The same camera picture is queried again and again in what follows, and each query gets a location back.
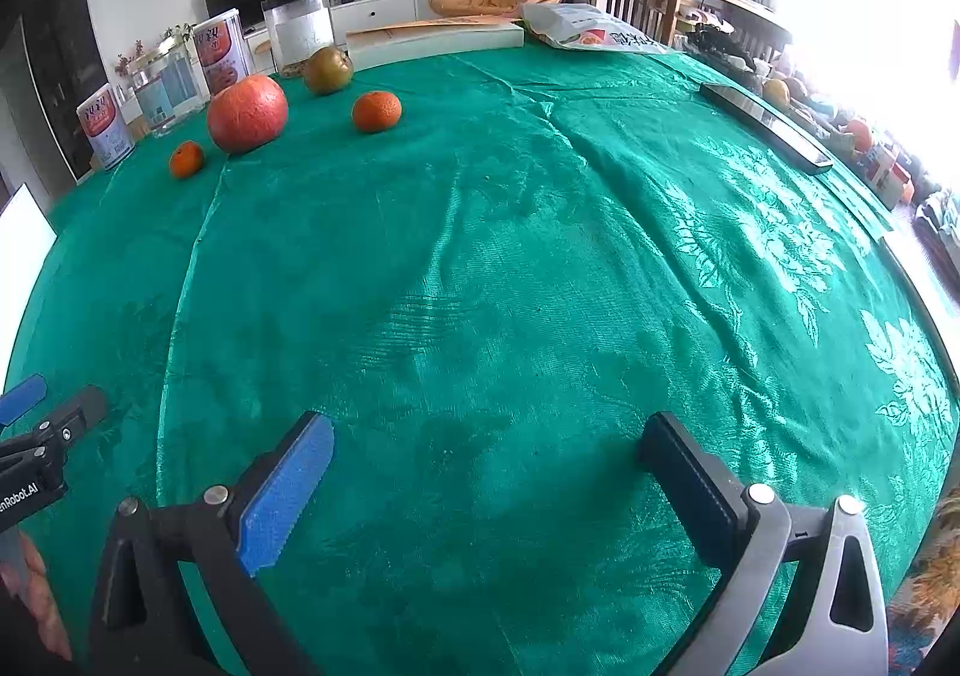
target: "person's hand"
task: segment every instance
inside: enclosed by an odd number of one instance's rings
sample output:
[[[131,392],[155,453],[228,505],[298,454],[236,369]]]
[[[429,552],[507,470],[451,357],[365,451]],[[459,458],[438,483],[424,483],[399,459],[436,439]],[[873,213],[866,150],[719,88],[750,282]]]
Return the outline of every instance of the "person's hand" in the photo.
[[[37,620],[37,631],[40,640],[47,651],[60,655],[64,660],[72,660],[70,641],[66,635],[64,622],[54,601],[54,593],[47,581],[47,566],[34,542],[20,533],[20,544],[23,547],[23,558],[27,564],[27,587],[22,593],[22,599],[32,617]],[[7,591],[14,596],[22,590],[22,579],[11,566],[0,563],[0,578],[3,579]]]

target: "window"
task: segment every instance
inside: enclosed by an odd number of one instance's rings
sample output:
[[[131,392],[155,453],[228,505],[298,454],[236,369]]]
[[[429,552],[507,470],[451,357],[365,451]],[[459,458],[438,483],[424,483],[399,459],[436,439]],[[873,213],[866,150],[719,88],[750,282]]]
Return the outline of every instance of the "window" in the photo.
[[[949,76],[960,0],[784,0],[798,64],[818,88],[889,129],[960,183],[960,88]]]

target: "white cabinet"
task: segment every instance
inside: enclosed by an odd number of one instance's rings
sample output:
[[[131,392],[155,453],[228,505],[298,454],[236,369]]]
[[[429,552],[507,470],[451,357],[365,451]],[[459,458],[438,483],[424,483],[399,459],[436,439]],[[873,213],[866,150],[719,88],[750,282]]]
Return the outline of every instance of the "white cabinet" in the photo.
[[[333,38],[338,46],[347,46],[350,31],[383,28],[394,23],[416,20],[416,0],[361,0],[330,8]]]
[[[274,53],[270,50],[270,34],[267,27],[263,26],[256,31],[244,34],[244,40],[247,42],[247,48],[250,50],[253,58],[251,71],[254,74],[273,74],[277,71],[274,64]]]

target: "metal screw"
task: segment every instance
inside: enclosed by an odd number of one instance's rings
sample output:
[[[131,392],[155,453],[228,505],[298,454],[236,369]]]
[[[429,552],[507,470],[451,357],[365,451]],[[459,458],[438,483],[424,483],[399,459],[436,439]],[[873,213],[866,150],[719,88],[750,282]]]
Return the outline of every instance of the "metal screw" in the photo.
[[[230,492],[227,487],[224,487],[222,484],[216,484],[215,487],[210,487],[203,493],[203,502],[208,505],[223,505],[224,502],[227,502],[229,494]]]
[[[776,498],[774,490],[770,489],[767,484],[751,484],[750,489],[747,489],[747,494],[750,495],[753,502],[760,503],[760,505],[769,505]]]
[[[140,501],[136,497],[124,497],[117,506],[117,513],[120,516],[133,516],[136,509],[140,507]]]
[[[837,505],[840,506],[841,511],[848,513],[850,516],[856,516],[858,513],[862,513],[865,507],[862,502],[850,494],[841,494],[837,497]]]

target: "red label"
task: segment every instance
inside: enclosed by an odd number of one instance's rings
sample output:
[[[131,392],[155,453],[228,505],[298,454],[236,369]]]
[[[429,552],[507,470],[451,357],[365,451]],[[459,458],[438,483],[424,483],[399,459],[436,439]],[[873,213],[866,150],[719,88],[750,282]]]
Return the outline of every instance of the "red label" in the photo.
[[[83,113],[80,113],[80,125],[83,126],[83,131],[88,137],[97,137],[107,131],[116,116],[117,108],[113,104],[113,94],[106,92],[83,108]]]
[[[592,28],[580,35],[580,44],[603,44],[607,32],[600,28]]]
[[[229,53],[232,47],[230,31],[225,20],[203,27],[199,33],[194,33],[193,41],[197,46],[200,65],[203,67],[216,64]]]
[[[232,63],[224,61],[219,67],[205,68],[203,76],[206,77],[211,97],[215,97],[223,89],[232,86],[239,79],[240,73]]]

